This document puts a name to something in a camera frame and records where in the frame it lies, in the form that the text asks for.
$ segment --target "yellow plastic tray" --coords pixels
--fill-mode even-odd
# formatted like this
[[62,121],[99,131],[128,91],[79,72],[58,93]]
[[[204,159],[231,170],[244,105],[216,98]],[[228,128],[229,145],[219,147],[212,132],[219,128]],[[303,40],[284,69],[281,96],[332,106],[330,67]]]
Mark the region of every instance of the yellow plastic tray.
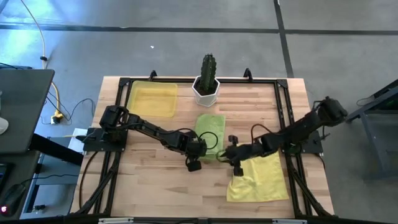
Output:
[[130,113],[170,118],[177,104],[177,84],[135,81],[127,108]]

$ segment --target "gray floor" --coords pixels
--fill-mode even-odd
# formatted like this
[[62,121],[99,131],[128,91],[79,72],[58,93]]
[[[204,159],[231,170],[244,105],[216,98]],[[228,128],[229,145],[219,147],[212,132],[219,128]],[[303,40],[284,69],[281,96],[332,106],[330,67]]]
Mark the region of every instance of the gray floor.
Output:
[[[271,0],[26,0],[44,24],[135,27],[276,29]],[[287,29],[397,30],[398,1],[280,0]],[[18,0],[9,0],[0,24],[32,22]],[[105,75],[198,75],[201,58],[213,52],[217,75],[286,77],[279,34],[45,31],[49,68],[54,69],[62,103],[71,110],[98,97]],[[35,30],[0,30],[0,62],[40,68],[42,46]],[[398,36],[288,35],[294,77],[304,78],[310,101],[331,96],[348,111],[398,75]],[[38,124],[43,136],[71,134],[91,124],[89,102],[79,106],[72,125]],[[53,113],[50,103],[44,122]],[[374,172],[374,154],[360,121],[327,129],[323,143],[326,174],[337,215],[398,223],[396,180],[365,181]]]

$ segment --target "yellow towel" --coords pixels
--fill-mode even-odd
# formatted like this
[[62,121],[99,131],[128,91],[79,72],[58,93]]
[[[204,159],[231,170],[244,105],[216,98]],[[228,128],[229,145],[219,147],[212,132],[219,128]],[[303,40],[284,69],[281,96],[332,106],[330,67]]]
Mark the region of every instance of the yellow towel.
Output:
[[241,162],[244,175],[233,175],[228,184],[227,202],[268,202],[289,199],[280,165],[279,152]]

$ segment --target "green cactus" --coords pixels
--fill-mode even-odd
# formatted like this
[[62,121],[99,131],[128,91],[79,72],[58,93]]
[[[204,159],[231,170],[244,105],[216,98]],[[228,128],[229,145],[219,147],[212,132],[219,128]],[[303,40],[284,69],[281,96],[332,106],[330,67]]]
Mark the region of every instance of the green cactus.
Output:
[[212,54],[205,55],[201,65],[199,89],[208,94],[211,94],[211,92],[216,88],[214,83],[214,79],[216,77],[216,65],[216,59]]

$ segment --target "green cloth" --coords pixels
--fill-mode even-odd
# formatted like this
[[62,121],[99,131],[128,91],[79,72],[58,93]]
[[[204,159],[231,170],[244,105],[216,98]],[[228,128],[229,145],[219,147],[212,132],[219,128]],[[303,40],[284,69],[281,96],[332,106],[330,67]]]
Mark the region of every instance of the green cloth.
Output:
[[[216,159],[216,154],[223,150],[224,132],[225,132],[225,116],[202,114],[197,119],[195,132],[200,136],[202,133],[211,131],[218,137],[217,146],[214,149],[208,149],[206,156],[201,159]],[[212,134],[204,134],[202,139],[206,140],[207,148],[213,147],[216,144],[216,138]]]

